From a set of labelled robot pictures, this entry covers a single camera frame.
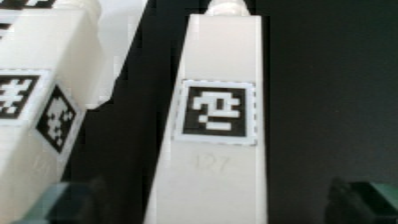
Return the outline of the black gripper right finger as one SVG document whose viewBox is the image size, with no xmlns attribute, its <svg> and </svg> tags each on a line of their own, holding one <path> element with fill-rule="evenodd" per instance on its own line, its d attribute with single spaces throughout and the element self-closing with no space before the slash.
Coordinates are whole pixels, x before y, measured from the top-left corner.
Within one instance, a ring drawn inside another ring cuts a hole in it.
<svg viewBox="0 0 398 224">
<path fill-rule="evenodd" d="M 325 224 L 398 224 L 398 186 L 377 182 L 331 183 Z"/>
</svg>

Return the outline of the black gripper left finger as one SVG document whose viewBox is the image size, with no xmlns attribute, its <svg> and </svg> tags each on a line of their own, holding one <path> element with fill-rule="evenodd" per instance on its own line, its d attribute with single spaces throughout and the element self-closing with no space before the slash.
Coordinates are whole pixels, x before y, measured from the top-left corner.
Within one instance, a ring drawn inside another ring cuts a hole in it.
<svg viewBox="0 0 398 224">
<path fill-rule="evenodd" d="M 107 224 L 105 196 L 100 183 L 57 183 L 16 224 Z"/>
</svg>

